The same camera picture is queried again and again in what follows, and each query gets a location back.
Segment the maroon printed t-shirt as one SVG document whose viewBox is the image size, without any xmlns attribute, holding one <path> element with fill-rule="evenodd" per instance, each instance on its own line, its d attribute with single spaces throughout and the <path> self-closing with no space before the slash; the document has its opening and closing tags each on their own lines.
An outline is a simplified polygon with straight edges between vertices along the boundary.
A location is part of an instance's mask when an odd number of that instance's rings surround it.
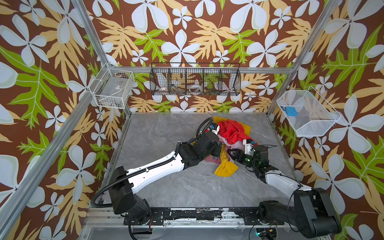
<svg viewBox="0 0 384 240">
<path fill-rule="evenodd" d="M 206 158 L 206 161 L 212 162 L 212 163 L 215 163 L 215 164 L 220 164 L 221 163 L 221 159 L 218 158 L 218 157 L 215 157 L 215 156 L 208 156 Z"/>
</svg>

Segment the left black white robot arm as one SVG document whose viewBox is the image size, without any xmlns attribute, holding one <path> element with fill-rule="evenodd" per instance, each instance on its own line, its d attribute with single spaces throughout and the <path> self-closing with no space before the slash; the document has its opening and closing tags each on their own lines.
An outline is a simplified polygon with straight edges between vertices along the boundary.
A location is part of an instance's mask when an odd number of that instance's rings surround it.
<svg viewBox="0 0 384 240">
<path fill-rule="evenodd" d="M 130 170 L 118 167 L 110 183 L 93 196 L 91 206 L 112 207 L 116 215 L 126 214 L 139 225 L 146 224 L 153 215 L 152 210 L 137 193 L 163 177 L 198 165 L 208 156 L 218 157 L 221 149 L 218 131 L 204 130 L 187 142 L 178 142 L 174 151 L 150 164 Z"/>
</svg>

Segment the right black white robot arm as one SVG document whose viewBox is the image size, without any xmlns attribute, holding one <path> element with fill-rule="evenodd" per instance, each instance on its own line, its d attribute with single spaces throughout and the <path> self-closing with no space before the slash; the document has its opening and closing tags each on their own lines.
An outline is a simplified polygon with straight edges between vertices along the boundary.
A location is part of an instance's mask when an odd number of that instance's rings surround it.
<svg viewBox="0 0 384 240">
<path fill-rule="evenodd" d="M 287 204 L 273 200 L 260 202 L 257 211 L 259 222 L 287 223 L 308 239 L 341 233 L 341 221 L 326 191 L 304 185 L 270 165 L 269 148 L 269 145 L 246 144 L 244 150 L 227 151 L 234 161 L 244 165 L 260 181 L 289 198 Z"/>
</svg>

